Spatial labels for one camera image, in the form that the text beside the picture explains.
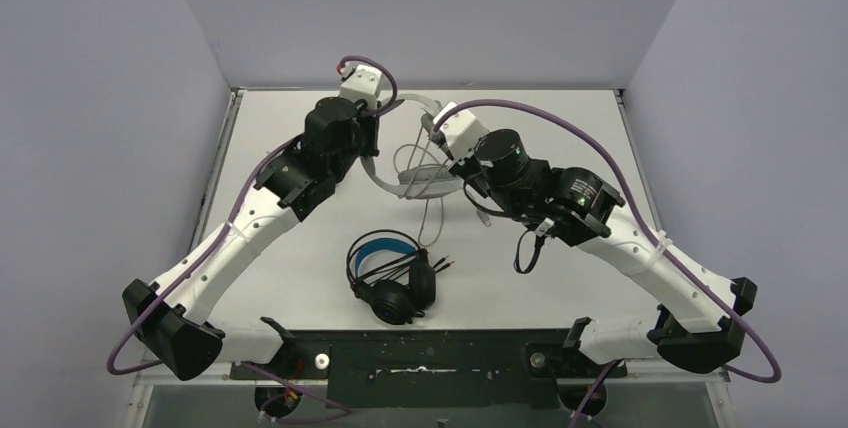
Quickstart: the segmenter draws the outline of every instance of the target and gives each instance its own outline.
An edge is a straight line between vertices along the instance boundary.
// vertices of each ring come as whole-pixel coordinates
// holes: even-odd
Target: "wall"
[[[677,0],[625,93],[666,229],[759,284],[785,378],[734,379],[745,426],[848,425],[846,26],[848,0]]]
[[[187,0],[233,86],[336,82],[367,54],[409,86],[622,88],[674,0]]]
[[[0,424],[111,428],[121,290],[186,250],[227,86],[184,0],[0,13]]]

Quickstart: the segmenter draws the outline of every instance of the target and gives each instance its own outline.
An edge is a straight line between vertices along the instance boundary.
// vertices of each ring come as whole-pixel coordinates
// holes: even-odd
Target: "black cylinder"
[[[480,138],[474,147],[483,177],[492,186],[509,186],[520,181],[530,167],[521,137],[515,130],[495,130]]]

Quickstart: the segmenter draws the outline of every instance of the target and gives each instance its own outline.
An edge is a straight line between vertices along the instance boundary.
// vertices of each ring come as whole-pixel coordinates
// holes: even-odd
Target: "blue strap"
[[[360,248],[356,253],[356,263],[353,265],[353,273],[358,277],[359,265],[362,264],[365,258],[368,258],[378,251],[391,251],[401,255],[408,255],[417,250],[418,248],[403,240],[398,240],[397,238],[375,238],[362,245],[362,248]]]

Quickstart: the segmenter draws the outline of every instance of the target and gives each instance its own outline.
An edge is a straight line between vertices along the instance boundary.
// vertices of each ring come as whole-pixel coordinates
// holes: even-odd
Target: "black headphones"
[[[396,237],[380,237],[360,244],[369,236],[384,233],[400,236],[408,242]],[[380,251],[391,251],[401,256],[361,273],[362,262]],[[412,323],[414,317],[423,317],[424,310],[436,301],[436,273],[451,264],[445,257],[431,266],[427,250],[411,236],[384,229],[368,232],[353,242],[347,252],[345,270],[353,294],[371,305],[377,318],[390,325],[403,325]],[[397,281],[407,273],[408,284]]]

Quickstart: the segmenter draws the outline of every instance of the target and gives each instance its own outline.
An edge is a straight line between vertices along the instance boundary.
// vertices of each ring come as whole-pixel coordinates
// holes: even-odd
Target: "black strap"
[[[542,252],[542,247],[545,245],[545,237],[537,236],[536,242],[533,244],[533,256],[530,258],[530,264],[527,265],[527,268],[521,268],[521,261],[519,257],[521,256],[521,242],[524,240],[524,237],[527,236],[528,233],[533,233],[530,230],[524,232],[523,235],[518,239],[518,244],[515,247],[515,259],[512,262],[512,267],[515,269],[516,273],[520,273],[522,275],[526,275],[533,271],[533,268],[536,267],[536,263],[539,261],[539,254]]]

